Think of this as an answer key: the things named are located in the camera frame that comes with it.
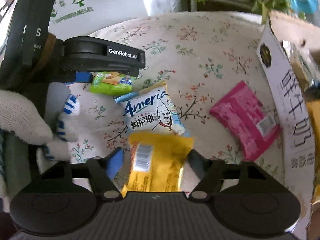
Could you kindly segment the white knit gloved hand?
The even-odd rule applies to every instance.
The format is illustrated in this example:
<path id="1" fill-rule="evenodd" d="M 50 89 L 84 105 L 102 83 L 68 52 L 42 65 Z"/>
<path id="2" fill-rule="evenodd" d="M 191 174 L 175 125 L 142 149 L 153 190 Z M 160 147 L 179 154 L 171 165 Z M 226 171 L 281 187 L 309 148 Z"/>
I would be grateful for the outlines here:
<path id="1" fill-rule="evenodd" d="M 46 96 L 48 123 L 25 96 L 1 90 L 1 129 L 41 146 L 40 151 L 49 160 L 70 161 L 68 143 L 79 139 L 80 101 L 60 82 L 51 83 Z"/>

